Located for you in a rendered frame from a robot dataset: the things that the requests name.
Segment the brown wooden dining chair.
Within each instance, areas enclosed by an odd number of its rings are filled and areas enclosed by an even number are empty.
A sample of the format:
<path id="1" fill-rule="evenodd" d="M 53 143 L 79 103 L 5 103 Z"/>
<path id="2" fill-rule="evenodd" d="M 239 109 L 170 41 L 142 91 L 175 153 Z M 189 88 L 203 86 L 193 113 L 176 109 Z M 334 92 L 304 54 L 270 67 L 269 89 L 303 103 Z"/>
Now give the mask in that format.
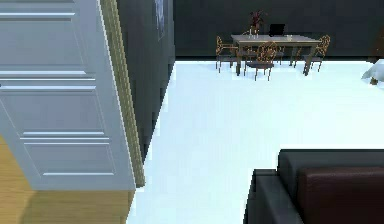
<path id="1" fill-rule="evenodd" d="M 263 74 L 268 74 L 267 80 L 270 80 L 271 70 L 274 67 L 274 59 L 277 55 L 278 46 L 273 41 L 268 41 L 256 49 L 257 56 L 251 61 L 245 61 L 245 69 L 248 67 L 255 69 L 255 74 L 258 74 L 259 70 L 263 71 Z"/>
<path id="2" fill-rule="evenodd" d="M 230 66 L 237 61 L 238 47 L 234 44 L 224 43 L 220 36 L 216 37 L 216 64 L 218 72 L 221 72 L 223 62 L 228 62 Z"/>
<path id="3" fill-rule="evenodd" d="M 243 35 L 247 35 L 248 37 L 252 36 L 252 30 L 243 32 Z M 251 61 L 257 56 L 257 52 L 253 49 L 252 46 L 243 46 L 241 53 L 244 61 Z"/>
<path id="4" fill-rule="evenodd" d="M 302 60 L 304 62 L 303 73 L 307 75 L 309 70 L 313 68 L 314 64 L 318 63 L 319 66 L 317 71 L 320 71 L 323 59 L 325 58 L 328 47 L 330 45 L 330 41 L 331 37 L 329 35 L 323 35 L 319 39 L 319 43 L 316 45 L 316 47 L 308 54 L 303 54 L 303 48 L 299 48 L 295 56 L 294 65 L 297 65 L 297 62 Z"/>

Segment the grey dining table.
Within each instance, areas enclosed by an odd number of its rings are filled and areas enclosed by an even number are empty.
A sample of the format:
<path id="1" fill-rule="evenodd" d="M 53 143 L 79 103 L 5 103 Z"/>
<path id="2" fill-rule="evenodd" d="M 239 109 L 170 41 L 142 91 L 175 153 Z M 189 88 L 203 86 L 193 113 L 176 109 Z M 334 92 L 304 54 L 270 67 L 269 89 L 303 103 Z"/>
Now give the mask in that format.
<path id="1" fill-rule="evenodd" d="M 292 37 L 287 36 L 272 36 L 269 35 L 232 35 L 233 43 L 239 47 L 237 53 L 237 64 L 236 64 L 236 73 L 240 74 L 242 59 L 244 54 L 242 49 L 244 47 L 258 47 L 269 41 L 275 42 L 278 46 L 288 47 L 292 49 L 290 63 L 294 62 L 294 57 L 297 55 L 299 49 L 304 49 L 306 47 L 310 48 L 309 58 L 305 61 L 305 67 L 303 73 L 308 75 L 309 68 L 312 62 L 312 57 L 316 51 L 317 45 L 320 43 L 320 40 L 315 40 L 309 37 L 301 35 L 293 35 Z"/>

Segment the red house plant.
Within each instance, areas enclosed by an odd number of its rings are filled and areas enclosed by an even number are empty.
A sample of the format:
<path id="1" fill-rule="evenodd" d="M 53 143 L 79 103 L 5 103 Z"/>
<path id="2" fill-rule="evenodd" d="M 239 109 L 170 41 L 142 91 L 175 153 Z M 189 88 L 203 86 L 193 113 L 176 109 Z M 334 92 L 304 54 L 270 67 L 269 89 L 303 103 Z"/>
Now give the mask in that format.
<path id="1" fill-rule="evenodd" d="M 260 26 L 263 24 L 263 11 L 258 10 L 250 13 L 251 16 L 251 33 L 258 34 Z"/>

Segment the black laptop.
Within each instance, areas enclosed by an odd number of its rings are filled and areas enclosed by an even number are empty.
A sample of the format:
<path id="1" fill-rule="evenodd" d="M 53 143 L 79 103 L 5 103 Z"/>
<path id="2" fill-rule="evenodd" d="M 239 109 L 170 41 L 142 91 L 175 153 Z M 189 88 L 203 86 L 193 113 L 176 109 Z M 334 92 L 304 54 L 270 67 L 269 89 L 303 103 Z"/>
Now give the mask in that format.
<path id="1" fill-rule="evenodd" d="M 282 36 L 284 34 L 284 24 L 271 24 L 269 35 L 270 36 Z"/>

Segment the dark grey sofa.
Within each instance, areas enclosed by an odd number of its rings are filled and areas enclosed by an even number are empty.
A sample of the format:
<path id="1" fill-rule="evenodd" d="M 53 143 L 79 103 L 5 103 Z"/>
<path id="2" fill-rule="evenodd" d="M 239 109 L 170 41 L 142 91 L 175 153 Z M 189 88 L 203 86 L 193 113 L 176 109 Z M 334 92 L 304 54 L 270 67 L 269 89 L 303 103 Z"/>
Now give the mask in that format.
<path id="1" fill-rule="evenodd" d="M 383 167 L 383 149 L 282 149 L 275 169 L 253 171 L 243 224 L 304 224 L 297 201 L 303 168 Z"/>

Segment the white panelled room door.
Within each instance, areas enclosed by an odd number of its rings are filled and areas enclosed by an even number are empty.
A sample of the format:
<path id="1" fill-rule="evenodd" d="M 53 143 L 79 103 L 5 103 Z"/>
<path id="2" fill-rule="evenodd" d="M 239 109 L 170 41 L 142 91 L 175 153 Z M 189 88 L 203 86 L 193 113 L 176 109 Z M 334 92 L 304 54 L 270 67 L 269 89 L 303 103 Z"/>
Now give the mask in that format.
<path id="1" fill-rule="evenodd" d="M 117 0 L 0 0 L 0 136 L 34 190 L 144 185 Z"/>

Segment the dark brown sofa cushion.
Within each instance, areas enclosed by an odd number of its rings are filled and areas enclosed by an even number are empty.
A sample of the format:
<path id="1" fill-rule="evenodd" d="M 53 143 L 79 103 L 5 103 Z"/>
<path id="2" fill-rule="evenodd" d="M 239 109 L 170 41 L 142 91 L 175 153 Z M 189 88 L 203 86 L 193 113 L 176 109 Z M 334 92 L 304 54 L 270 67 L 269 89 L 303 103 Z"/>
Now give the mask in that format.
<path id="1" fill-rule="evenodd" d="M 384 168 L 300 169 L 297 201 L 304 224 L 384 224 Z"/>

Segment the white cloth covered furniture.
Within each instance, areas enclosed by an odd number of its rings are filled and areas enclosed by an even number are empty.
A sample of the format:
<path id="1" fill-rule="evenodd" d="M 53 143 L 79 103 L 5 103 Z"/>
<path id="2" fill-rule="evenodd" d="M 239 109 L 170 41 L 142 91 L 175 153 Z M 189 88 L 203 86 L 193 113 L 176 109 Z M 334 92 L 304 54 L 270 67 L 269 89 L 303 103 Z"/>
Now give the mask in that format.
<path id="1" fill-rule="evenodd" d="M 361 77 L 362 80 L 368 80 L 371 85 L 384 83 L 384 59 L 379 59 L 368 69 Z"/>

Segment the framed wall picture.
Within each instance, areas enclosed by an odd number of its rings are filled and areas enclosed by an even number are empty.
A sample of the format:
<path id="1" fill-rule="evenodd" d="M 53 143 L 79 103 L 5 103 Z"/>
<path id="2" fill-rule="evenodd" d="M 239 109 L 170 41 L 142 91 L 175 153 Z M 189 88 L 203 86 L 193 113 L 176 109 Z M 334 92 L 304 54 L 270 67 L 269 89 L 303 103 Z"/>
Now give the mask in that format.
<path id="1" fill-rule="evenodd" d="M 164 18 L 164 0 L 155 0 L 156 6 L 156 27 L 158 31 L 158 40 L 164 36 L 165 18 Z"/>

